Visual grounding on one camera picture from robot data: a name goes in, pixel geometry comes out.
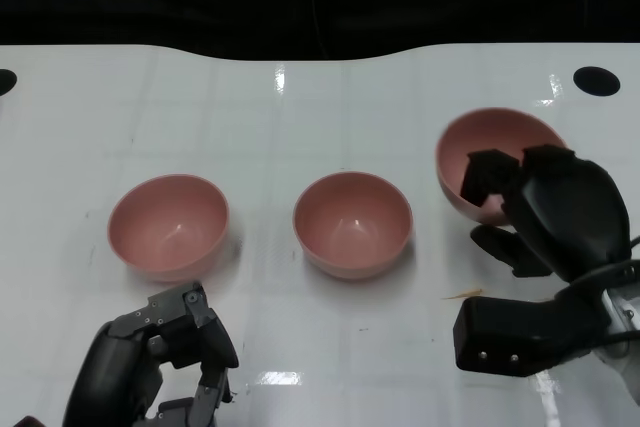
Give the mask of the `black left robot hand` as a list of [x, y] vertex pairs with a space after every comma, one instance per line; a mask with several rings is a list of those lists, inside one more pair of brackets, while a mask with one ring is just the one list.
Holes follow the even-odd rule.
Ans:
[[[201, 376], [191, 397], [147, 412], [163, 383], [161, 365], [192, 365]], [[239, 360], [198, 281], [149, 297], [146, 306], [104, 324], [74, 383], [66, 426], [213, 426], [232, 399], [228, 372]]]

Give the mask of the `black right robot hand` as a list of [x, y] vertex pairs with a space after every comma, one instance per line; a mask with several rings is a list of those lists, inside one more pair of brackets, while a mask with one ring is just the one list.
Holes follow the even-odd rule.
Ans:
[[474, 228], [471, 239], [509, 265], [516, 277], [556, 274], [571, 283], [592, 270], [627, 261], [629, 215], [615, 182], [596, 163], [554, 145], [524, 149], [522, 159], [497, 150], [475, 151], [460, 190], [472, 205], [501, 197], [511, 231]]

